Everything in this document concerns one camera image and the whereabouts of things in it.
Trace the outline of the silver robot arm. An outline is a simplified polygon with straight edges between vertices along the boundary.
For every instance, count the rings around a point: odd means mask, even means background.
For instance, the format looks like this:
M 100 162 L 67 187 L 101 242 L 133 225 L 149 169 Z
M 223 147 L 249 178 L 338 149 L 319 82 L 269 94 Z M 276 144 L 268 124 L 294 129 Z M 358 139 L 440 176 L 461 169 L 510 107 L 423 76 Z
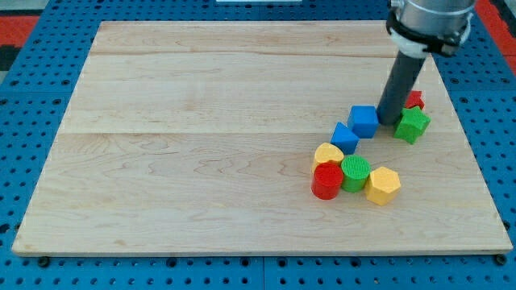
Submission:
M 451 57 L 470 35 L 475 5 L 476 0 L 391 0 L 386 30 L 404 56 Z

